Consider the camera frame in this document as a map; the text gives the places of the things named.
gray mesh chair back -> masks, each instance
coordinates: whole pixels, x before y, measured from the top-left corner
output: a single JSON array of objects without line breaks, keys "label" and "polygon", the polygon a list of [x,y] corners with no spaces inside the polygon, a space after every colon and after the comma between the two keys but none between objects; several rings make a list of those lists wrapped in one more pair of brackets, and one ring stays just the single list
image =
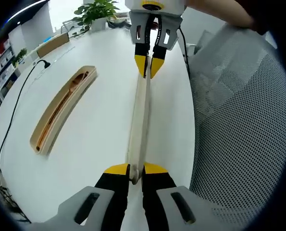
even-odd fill
[{"label": "gray mesh chair back", "polygon": [[286,72],[250,30],[224,28],[190,60],[195,157],[190,190],[234,230],[263,209],[286,163]]}]

white tabletop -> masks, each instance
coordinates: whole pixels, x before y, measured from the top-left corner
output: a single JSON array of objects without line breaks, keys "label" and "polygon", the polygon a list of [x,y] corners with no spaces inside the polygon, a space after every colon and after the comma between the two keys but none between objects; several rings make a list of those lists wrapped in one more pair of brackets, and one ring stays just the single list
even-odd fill
[{"label": "white tabletop", "polygon": [[[105,169],[125,162],[134,109],[138,69],[126,29],[85,34],[44,57],[27,81],[0,166],[14,199],[32,222],[46,221],[61,202],[94,186]],[[49,156],[29,144],[44,110],[83,65],[94,65],[98,78],[75,106]],[[27,68],[0,107],[0,145]],[[189,187],[194,157],[194,110],[186,66],[178,43],[151,81],[147,161],[168,169],[176,185]],[[140,184],[130,184],[123,230],[146,230]]]}]

green plant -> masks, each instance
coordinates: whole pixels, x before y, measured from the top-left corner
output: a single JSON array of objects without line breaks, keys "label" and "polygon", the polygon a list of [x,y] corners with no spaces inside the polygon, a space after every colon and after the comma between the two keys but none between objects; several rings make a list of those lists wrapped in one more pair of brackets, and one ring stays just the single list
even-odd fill
[{"label": "green plant", "polygon": [[16,57],[14,57],[14,59],[12,60],[12,64],[15,66],[16,63],[18,61],[20,61],[27,53],[27,49],[26,48],[23,48],[20,50],[20,52],[18,53],[18,55]]},{"label": "green plant", "polygon": [[114,17],[115,10],[119,10],[114,6],[115,1],[112,0],[95,0],[94,3],[83,4],[76,11],[76,15],[81,17],[74,17],[72,20],[82,26],[80,33],[85,33],[91,27],[91,23],[99,18]]}]

wooden holder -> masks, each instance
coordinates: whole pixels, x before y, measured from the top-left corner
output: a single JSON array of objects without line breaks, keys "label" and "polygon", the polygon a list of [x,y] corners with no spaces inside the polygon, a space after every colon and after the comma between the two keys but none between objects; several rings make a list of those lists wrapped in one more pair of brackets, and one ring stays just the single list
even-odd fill
[{"label": "wooden holder", "polygon": [[97,71],[94,66],[83,66],[56,94],[30,139],[30,144],[36,154],[47,155],[50,153],[67,117],[96,77]]}]

white flower pot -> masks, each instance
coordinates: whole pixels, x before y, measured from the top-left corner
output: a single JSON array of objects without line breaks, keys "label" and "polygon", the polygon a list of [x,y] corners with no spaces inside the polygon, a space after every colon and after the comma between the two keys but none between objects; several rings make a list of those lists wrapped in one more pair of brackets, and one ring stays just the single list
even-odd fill
[{"label": "white flower pot", "polygon": [[105,30],[107,18],[99,18],[91,23],[91,31],[96,32],[100,30]]}]

